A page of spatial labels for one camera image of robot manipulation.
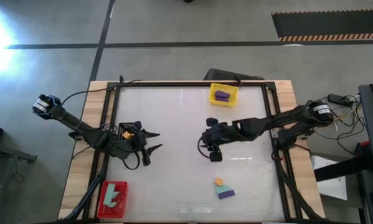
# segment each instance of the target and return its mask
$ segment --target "purple object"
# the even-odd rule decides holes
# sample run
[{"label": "purple object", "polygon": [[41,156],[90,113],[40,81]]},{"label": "purple object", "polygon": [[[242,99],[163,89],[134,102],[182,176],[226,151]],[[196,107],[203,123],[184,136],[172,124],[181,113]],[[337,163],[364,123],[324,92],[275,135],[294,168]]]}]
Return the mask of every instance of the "purple object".
[{"label": "purple object", "polygon": [[230,94],[218,90],[218,91],[215,92],[215,97],[229,98]]},{"label": "purple object", "polygon": [[219,199],[224,199],[231,196],[235,196],[235,192],[233,190],[228,190],[227,192],[222,192],[218,194]]},{"label": "purple object", "polygon": [[215,96],[215,100],[223,101],[223,102],[229,102],[229,98],[220,97],[220,96]]}]

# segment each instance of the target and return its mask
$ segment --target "black and yellow striped mat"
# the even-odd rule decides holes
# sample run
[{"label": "black and yellow striped mat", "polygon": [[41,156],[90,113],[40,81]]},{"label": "black and yellow striped mat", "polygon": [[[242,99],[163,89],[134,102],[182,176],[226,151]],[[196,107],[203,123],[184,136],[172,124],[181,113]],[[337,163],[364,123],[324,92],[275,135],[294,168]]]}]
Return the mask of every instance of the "black and yellow striped mat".
[{"label": "black and yellow striped mat", "polygon": [[281,41],[373,39],[373,9],[272,13]]}]

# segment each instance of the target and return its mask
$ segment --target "wooden table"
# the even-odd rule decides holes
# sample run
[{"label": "wooden table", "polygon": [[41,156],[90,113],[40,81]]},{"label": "wooden table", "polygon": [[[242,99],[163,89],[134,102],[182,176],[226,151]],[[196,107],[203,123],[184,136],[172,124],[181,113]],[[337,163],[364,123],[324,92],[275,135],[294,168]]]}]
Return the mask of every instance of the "wooden table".
[{"label": "wooden table", "polygon": [[[294,96],[293,86],[289,80],[265,80],[262,82],[275,82],[276,91],[278,94],[280,110],[281,112],[292,110],[297,106],[296,99]],[[98,90],[107,87],[108,82],[91,82],[89,90]],[[90,126],[97,127],[100,125],[100,119],[102,115],[103,101],[105,98],[105,91],[91,92],[87,96],[85,106],[83,109],[82,120],[88,123]],[[111,109],[113,106],[114,97],[110,98],[107,118],[110,119]],[[301,146],[307,146],[306,141],[299,139],[296,142]],[[83,141],[78,141],[75,145],[74,154],[86,148],[87,145]],[[66,217],[73,208],[79,203],[80,199],[84,195],[88,187],[88,180],[91,171],[92,159],[93,159],[94,149],[87,149],[85,152],[79,154],[70,165],[70,170],[68,172],[67,183],[64,190],[64,195],[62,199],[62,204],[60,206],[58,218]],[[316,179],[314,176],[311,159],[309,152],[300,148],[290,149],[291,163],[293,165],[293,171],[295,175],[295,180],[297,184],[297,189],[308,202],[308,204],[313,208],[313,210],[324,217],[324,210],[322,206],[322,201],[319,196],[318,186],[316,184]],[[102,163],[103,156],[100,156],[100,163]],[[95,191],[92,197],[92,203],[90,207],[90,217],[95,214],[95,207],[97,201],[98,189]],[[293,199],[289,192],[288,203],[290,207],[291,216],[295,216],[295,211],[293,210]]]}]

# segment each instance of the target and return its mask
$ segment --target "yellow bin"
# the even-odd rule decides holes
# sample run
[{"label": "yellow bin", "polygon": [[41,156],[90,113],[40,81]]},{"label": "yellow bin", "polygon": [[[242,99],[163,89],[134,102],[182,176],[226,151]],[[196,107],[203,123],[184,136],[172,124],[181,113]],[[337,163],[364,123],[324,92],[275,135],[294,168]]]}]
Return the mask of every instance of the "yellow bin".
[{"label": "yellow bin", "polygon": [[[218,90],[224,91],[230,94],[229,102],[215,100],[215,92]],[[211,83],[209,99],[210,99],[210,102],[215,105],[235,106],[237,104],[237,92],[238,92],[238,88],[236,86],[228,86],[228,85],[221,85],[218,83]]]}]

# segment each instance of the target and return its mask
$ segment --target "red container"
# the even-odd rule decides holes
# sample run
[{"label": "red container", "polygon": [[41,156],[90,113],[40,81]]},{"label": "red container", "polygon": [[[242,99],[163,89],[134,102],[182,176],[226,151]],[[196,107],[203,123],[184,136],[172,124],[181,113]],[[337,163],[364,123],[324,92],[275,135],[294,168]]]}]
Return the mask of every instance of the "red container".
[{"label": "red container", "polygon": [[[120,192],[112,202],[117,202],[117,205],[110,208],[103,204],[105,200],[105,194],[108,184],[115,184],[114,191]],[[100,192],[98,218],[123,218],[125,205],[126,205],[126,194],[128,191],[128,183],[121,181],[104,181],[102,185],[102,191]]]}]

